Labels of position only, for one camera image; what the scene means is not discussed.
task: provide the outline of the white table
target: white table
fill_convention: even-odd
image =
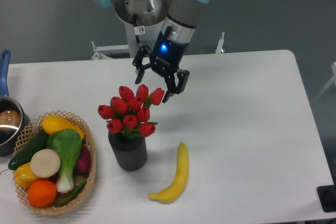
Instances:
[[[316,188],[333,183],[294,55],[286,50],[185,56],[185,91],[154,106],[148,161],[136,172],[116,162],[100,104],[119,86],[136,89],[130,59],[10,65],[9,95],[31,117],[66,110],[95,139],[98,171],[90,197],[65,215],[41,217],[19,202],[11,172],[0,175],[1,223],[270,223],[326,219]],[[143,83],[165,88],[147,70]],[[149,201],[168,186],[185,142],[190,176],[173,204]],[[0,157],[0,170],[11,157]]]

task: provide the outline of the bok choy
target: bok choy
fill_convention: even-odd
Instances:
[[[66,193],[73,189],[73,171],[80,155],[82,141],[76,130],[64,129],[53,134],[51,149],[61,159],[61,167],[56,181],[57,191]]]

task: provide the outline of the yellow banana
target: yellow banana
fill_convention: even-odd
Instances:
[[[187,146],[181,142],[177,150],[177,167],[173,182],[166,189],[154,194],[149,193],[148,198],[163,204],[170,204],[175,201],[183,192],[188,180],[188,149]]]

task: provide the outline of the warning sticker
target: warning sticker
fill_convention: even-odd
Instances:
[[[136,26],[134,28],[134,33],[135,33],[135,35],[145,34],[146,33],[145,27],[144,26]]]

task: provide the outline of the yellow squash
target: yellow squash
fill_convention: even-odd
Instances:
[[[166,189],[159,193],[150,193],[148,198],[163,204],[169,204],[175,201],[184,191],[188,180],[188,149],[187,146],[181,142],[177,150],[177,168],[173,182]]]
[[[73,129],[79,133],[80,138],[82,140],[85,137],[85,133],[84,131],[82,131],[80,127],[74,125],[69,120],[61,116],[56,116],[56,115],[46,116],[42,121],[42,128],[49,135],[52,135],[53,133],[64,130],[64,129]]]
[[[39,179],[39,177],[35,176],[35,174],[30,169],[30,162],[24,165],[21,165],[14,172],[15,182],[20,187],[30,187],[33,182]]]

